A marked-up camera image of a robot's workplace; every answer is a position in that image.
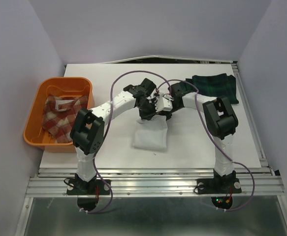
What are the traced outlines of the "white garment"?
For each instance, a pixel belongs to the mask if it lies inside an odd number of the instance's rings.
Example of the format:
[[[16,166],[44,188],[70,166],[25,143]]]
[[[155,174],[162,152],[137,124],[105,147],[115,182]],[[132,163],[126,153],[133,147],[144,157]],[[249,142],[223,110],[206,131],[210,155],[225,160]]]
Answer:
[[[138,119],[132,147],[164,152],[167,149],[168,126],[165,116],[155,115],[151,120]]]

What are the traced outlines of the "green plaid skirt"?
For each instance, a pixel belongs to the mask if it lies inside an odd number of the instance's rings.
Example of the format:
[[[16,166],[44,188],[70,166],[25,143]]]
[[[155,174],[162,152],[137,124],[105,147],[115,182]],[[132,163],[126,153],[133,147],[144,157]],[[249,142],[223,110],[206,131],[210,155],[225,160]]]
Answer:
[[[232,105],[239,104],[236,97],[236,78],[233,75],[219,74],[214,76],[193,75],[186,81],[199,89],[199,94],[210,97],[226,96]]]

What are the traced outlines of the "red plaid skirt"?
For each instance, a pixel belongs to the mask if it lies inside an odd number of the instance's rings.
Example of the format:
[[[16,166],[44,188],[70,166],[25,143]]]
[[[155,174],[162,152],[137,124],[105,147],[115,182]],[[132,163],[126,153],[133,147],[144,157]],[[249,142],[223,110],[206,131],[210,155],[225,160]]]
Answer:
[[[76,116],[87,108],[88,96],[56,97],[48,95],[43,109],[42,128],[48,131],[56,143],[70,143],[70,133]]]

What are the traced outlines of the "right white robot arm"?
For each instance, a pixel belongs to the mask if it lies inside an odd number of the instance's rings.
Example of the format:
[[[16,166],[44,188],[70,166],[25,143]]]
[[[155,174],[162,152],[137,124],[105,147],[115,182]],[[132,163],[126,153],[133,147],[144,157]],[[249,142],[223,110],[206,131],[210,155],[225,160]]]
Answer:
[[[169,112],[160,112],[166,119],[182,108],[197,110],[209,139],[215,146],[214,173],[212,186],[218,192],[223,192],[230,186],[228,175],[233,174],[232,160],[233,135],[238,126],[238,118],[229,99],[201,95],[195,85],[187,81],[178,81],[168,89],[173,98],[173,108]]]

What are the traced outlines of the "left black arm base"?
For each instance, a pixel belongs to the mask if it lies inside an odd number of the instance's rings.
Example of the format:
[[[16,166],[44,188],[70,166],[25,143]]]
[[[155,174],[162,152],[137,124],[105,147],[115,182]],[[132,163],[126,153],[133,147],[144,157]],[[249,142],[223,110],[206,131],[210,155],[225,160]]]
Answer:
[[[93,178],[90,182],[82,183],[75,178],[65,178],[66,195],[77,197],[77,206],[80,212],[86,214],[98,214],[104,212],[112,203],[113,195],[110,186],[101,180]],[[100,195],[110,196],[108,203],[98,208]]]

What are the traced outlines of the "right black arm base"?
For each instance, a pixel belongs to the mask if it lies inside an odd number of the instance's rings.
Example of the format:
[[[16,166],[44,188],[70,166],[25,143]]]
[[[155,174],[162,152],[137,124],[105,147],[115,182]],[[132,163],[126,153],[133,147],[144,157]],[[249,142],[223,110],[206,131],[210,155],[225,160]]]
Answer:
[[[224,211],[231,211],[233,195],[242,193],[239,179],[220,181],[218,178],[199,178],[193,192],[197,195],[212,195],[214,207]]]

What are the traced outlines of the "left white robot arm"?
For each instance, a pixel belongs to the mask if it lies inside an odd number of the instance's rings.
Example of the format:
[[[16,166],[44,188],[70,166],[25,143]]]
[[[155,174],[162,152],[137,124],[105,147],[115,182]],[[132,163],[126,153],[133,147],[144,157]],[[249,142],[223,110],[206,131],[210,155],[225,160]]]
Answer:
[[[156,85],[145,78],[137,86],[126,86],[112,100],[90,110],[81,109],[78,112],[70,137],[78,158],[77,176],[80,178],[78,188],[83,193],[89,194],[95,189],[93,178],[96,171],[93,159],[104,142],[111,121],[136,107],[143,120],[150,120],[157,114],[155,106],[157,99],[148,99],[155,88]]]

